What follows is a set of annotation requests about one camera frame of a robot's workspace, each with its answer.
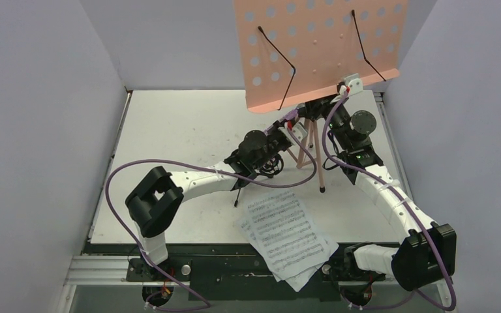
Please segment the pink music stand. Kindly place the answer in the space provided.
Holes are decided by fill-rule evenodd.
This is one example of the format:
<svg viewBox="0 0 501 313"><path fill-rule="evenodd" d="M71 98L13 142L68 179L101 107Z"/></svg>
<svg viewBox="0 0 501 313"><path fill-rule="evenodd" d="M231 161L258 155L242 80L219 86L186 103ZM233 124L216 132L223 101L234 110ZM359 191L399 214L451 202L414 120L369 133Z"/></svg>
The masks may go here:
<svg viewBox="0 0 501 313"><path fill-rule="evenodd" d="M399 75L407 1L234 1L247 109L268 113Z"/></svg>

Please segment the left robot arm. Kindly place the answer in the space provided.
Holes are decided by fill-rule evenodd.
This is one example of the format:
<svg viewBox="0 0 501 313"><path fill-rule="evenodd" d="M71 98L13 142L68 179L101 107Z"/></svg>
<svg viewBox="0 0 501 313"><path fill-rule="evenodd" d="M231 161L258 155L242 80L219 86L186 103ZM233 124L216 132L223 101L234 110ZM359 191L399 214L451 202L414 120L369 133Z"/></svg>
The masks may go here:
<svg viewBox="0 0 501 313"><path fill-rule="evenodd" d="M147 255L143 272L151 280L168 274L166 229L184 201L219 191L233 191L249 185L281 151L296 145L307 135L296 127L252 130L225 160L202 170L168 172L157 166L127 196L125 204L137 225L138 238Z"/></svg>

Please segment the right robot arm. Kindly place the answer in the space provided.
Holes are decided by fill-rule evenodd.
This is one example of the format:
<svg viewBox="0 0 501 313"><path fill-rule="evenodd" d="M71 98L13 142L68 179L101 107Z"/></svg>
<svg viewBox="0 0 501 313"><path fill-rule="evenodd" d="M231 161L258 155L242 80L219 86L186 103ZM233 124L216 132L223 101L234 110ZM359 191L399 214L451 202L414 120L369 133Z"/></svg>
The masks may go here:
<svg viewBox="0 0 501 313"><path fill-rule="evenodd" d="M376 154L370 135L375 116L348 113L345 101L325 98L300 104L298 117L324 119L324 136L350 182L367 195L397 236L399 247L361 243L344 251L342 270L352 279L368 272L392 276L406 291L438 280L451 282L455 272L457 235L449 224L426 215L403 191Z"/></svg>

